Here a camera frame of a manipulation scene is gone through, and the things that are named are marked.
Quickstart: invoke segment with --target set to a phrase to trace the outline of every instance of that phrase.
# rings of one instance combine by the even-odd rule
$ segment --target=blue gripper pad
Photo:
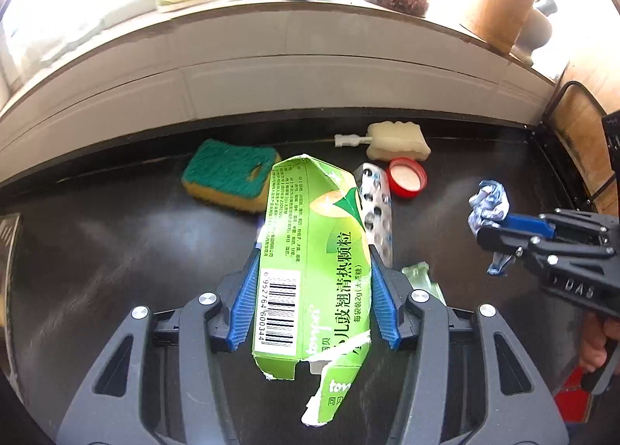
[[[522,216],[521,214],[507,214],[503,221],[500,222],[502,228],[510,230],[519,230],[538,234],[543,239],[553,239],[555,230],[549,224],[540,218],[534,216]]]
[[[257,253],[232,305],[230,331],[226,337],[226,343],[231,352],[236,351],[239,344],[246,341],[247,332],[254,317],[259,263],[260,253]]]
[[[396,350],[401,344],[401,334],[398,332],[396,324],[396,307],[383,279],[379,265],[376,264],[374,258],[371,258],[371,265],[374,317],[376,317],[379,324],[381,337],[389,344],[392,350]]]

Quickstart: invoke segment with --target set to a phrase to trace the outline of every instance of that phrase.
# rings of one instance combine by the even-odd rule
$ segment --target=sponge
[[[273,148],[232,146],[208,139],[187,165],[182,183],[193,197],[258,213],[267,208],[269,176],[279,161]]]

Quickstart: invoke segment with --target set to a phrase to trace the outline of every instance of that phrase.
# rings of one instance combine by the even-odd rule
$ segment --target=torn cardboard box
[[[321,426],[370,346],[370,253],[352,174],[308,155],[274,165],[252,354],[268,379],[308,361],[320,386],[301,420]]]

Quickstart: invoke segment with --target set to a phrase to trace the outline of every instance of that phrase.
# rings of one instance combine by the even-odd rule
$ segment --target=red object
[[[556,394],[556,405],[566,422],[585,422],[588,416],[590,395],[581,389],[583,371],[577,367]]]
[[[392,168],[397,165],[405,165],[415,172],[416,176],[420,179],[420,188],[418,189],[407,189],[404,186],[400,185],[396,182],[396,180],[392,177]],[[424,168],[415,160],[411,160],[411,158],[395,158],[389,163],[387,168],[387,182],[389,183],[389,189],[394,195],[403,198],[413,198],[416,197],[427,185],[427,176]]]

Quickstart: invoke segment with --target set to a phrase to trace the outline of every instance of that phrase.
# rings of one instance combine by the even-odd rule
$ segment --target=orange container
[[[476,0],[461,25],[502,54],[517,40],[535,0]]]

